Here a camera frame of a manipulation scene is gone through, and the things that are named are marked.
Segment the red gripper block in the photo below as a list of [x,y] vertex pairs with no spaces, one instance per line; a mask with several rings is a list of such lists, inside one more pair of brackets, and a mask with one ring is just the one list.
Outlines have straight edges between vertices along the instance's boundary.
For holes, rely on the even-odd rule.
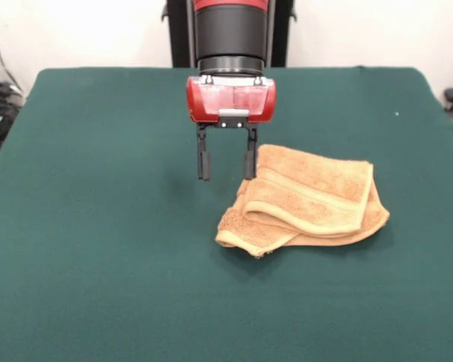
[[[266,77],[189,77],[186,104],[195,123],[217,124],[239,118],[251,124],[271,121],[276,107],[276,83]],[[198,178],[211,179],[211,159],[206,147],[206,124],[196,125]],[[245,179],[256,177],[257,128],[248,128]]]

